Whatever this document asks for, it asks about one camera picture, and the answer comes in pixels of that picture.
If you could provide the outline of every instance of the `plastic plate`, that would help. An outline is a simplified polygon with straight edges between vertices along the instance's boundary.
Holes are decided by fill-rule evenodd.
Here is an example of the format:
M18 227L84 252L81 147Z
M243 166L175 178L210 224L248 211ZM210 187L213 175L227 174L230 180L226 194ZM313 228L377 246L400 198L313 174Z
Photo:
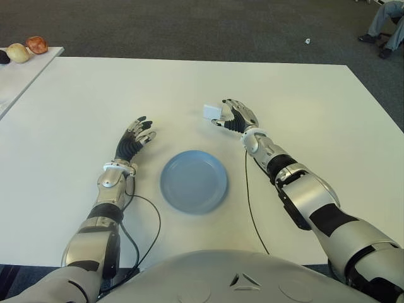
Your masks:
M184 151L165 165L160 189L174 208L194 215L207 213L226 195L226 170L219 160L204 151Z

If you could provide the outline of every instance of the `gray trousers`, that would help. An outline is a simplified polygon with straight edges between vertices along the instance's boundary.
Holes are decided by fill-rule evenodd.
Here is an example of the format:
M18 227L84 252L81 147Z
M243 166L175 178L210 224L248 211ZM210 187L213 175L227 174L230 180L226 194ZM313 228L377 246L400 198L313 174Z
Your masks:
M379 10L377 11L376 16L373 19L371 27L367 32L370 36L378 36L380 34L381 28L384 22L388 18L396 18L401 17L400 21L397 24L396 31L388 40L386 47L395 51L401 41L404 40L404 9L402 8L403 2L401 1L391 1L383 4Z

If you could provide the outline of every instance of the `black cable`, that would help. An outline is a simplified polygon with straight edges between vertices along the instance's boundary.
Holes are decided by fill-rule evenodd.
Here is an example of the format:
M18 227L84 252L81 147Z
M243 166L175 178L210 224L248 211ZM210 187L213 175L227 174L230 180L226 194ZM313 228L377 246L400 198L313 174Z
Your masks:
M252 224L254 225L255 231L257 233L257 236L259 238L259 240L261 241L261 244L263 245L265 251L267 254L270 254L269 251L267 250L264 241L261 238L261 235L258 232L257 229L257 225L255 224L255 220L254 220L254 216L253 216L253 211L251 210L251 203L250 203L250 191L249 191L249 187L248 187L248 174L247 174L247 151L246 151L246 155L244 157L244 164L245 164L245 170L246 170L246 185L247 185L247 200L248 200L248 208L250 209L250 215L251 215L251 219L252 219Z
M135 194L134 196L149 202L149 204L155 209L155 211L157 213L157 216L158 216L158 230L157 230L156 236L154 237L154 240L150 244L149 249L147 250L145 255L140 259L140 262L138 263L138 266L139 266L143 262L143 260L146 258L146 256L148 255L148 253L150 252L150 250L152 249L152 247L156 243L158 236L160 235L160 231L162 229L162 217L160 216L160 212L158 211L157 207L149 199L146 199L145 197L139 196L137 194Z
M150 246L149 246L147 252L145 253L145 255L144 255L144 256L140 259L140 261L139 261L140 253L139 253L138 246L137 246L136 242L132 239L132 237L130 236L130 234L127 232L127 230L125 229L125 226L124 226L124 225L122 224L122 222L121 222L122 231L124 232L124 234L126 235L126 237L128 237L129 241L132 243L132 245L133 245L133 246L135 247L135 249L136 249L136 253L137 253L137 255L136 255L136 262L135 262L134 266L126 273L125 277L124 277L121 281L119 281L118 283L116 283L115 285L111 286L111 287L108 288L108 289L101 290L101 291L100 291L100 295L103 295L103 294L105 294L105 293L107 293L107 292L110 292L111 290L113 290L113 289L115 289L115 288L121 286L122 284L124 284L124 283L126 283L127 281L129 281L130 279L132 279L132 278L139 272L139 269L138 269L138 268L139 268L139 265L140 265L140 264L143 262L143 260L146 258L146 256L148 255L148 253L150 252L150 250L152 249L152 247L153 247L154 244L156 243L156 241L157 241L157 239L158 239L158 236L160 235L161 226L162 226L162 220L161 220L160 212L158 211L157 207L156 207L149 199L146 199L145 197L142 197L142 196L139 196L139 195L137 195L137 194L134 194L135 185L136 185L136 184L135 184L135 180L134 180L134 178L133 178L132 194L128 194L128 193L125 191L125 193L126 193L129 197L131 197L131 199L128 201L128 203L126 203L126 205L124 206L124 208L123 208L122 210L124 211L124 210L131 204L131 202L132 202L132 200L133 200L134 197L141 198L141 199L143 199L143 200L149 202L149 204L152 205L152 207L154 208L154 210L156 211L157 216L158 216L158 230L157 230L157 234L156 234L156 236L155 236L153 242L150 244Z
M136 251L136 262L134 263L134 268L137 268L139 266L139 258L140 258L140 252L139 252L139 247L136 244L136 242L132 239L131 235L129 234L129 232L126 230L123 222L121 222L120 224L122 231L124 232L125 236L128 238L128 240L130 241L130 243L132 243L134 250Z

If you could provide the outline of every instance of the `brown onion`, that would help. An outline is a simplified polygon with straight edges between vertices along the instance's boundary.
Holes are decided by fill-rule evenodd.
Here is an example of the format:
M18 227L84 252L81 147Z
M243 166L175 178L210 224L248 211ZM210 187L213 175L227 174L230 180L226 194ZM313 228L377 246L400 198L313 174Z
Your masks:
M34 54L43 54L48 51L48 42L40 36L29 37L25 45L30 48Z

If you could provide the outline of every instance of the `onion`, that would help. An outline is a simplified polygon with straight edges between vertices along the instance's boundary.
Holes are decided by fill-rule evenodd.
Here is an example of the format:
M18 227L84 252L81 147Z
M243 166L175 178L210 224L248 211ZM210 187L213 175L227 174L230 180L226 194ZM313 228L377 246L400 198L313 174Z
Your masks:
M0 49L0 64L9 64L10 58L7 56L7 53Z
M9 47L7 47L6 53L11 60L17 63L24 63L30 58L30 54L28 53L27 49L20 43L11 44Z
M34 54L43 54L48 51L48 42L40 36L33 36L27 39L25 45L30 48Z

